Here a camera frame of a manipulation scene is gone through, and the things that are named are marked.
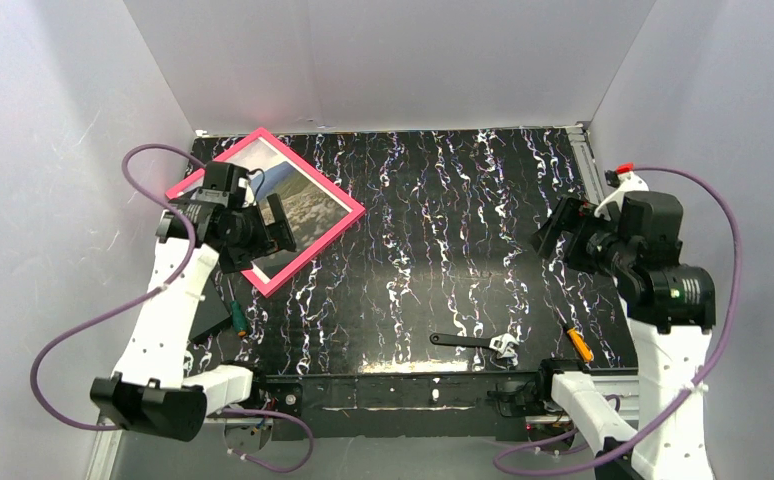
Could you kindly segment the pink photo frame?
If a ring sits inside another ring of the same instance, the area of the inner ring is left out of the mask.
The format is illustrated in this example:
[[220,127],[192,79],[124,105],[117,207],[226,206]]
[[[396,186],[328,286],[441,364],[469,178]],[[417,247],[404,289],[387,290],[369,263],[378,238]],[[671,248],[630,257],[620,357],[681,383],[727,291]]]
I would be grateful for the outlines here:
[[329,246],[364,213],[364,207],[299,154],[265,129],[258,129],[171,187],[166,195],[193,224],[198,244],[219,254],[213,222],[222,209],[256,206],[264,222],[273,216],[267,196],[277,193],[297,242],[297,251],[256,259],[243,275],[270,296]]

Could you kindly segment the orange handled screwdriver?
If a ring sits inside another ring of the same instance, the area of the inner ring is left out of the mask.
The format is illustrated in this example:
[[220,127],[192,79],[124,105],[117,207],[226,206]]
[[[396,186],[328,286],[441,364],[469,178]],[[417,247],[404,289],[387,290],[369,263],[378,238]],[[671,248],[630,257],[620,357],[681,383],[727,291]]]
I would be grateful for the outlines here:
[[562,328],[578,358],[584,363],[591,363],[594,360],[594,354],[580,331],[567,322],[563,323]]

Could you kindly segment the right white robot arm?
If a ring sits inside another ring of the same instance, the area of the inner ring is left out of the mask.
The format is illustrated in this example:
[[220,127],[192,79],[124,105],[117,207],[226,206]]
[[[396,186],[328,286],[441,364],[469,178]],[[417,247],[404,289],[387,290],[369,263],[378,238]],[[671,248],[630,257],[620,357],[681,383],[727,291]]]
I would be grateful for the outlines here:
[[716,323],[710,274],[680,260],[683,208],[632,171],[606,175],[611,192],[593,204],[561,198],[533,234],[543,258],[557,247],[566,267],[612,279],[638,362],[638,423],[608,405],[585,367],[547,361],[540,391],[580,430],[596,455],[598,477],[710,479],[704,440],[704,370]]

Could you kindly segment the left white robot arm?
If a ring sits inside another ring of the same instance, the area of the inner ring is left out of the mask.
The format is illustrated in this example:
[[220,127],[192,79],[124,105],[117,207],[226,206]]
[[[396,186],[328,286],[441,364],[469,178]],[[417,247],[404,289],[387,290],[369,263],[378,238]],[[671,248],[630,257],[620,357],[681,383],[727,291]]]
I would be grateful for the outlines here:
[[252,371],[233,362],[188,377],[184,353],[204,287],[214,269],[239,273],[295,240],[278,195],[264,219],[250,186],[261,170],[212,162],[201,184],[168,202],[155,232],[154,283],[174,281],[145,301],[130,340],[107,378],[94,379],[90,398],[117,427],[179,441],[192,440],[205,417],[248,399]]

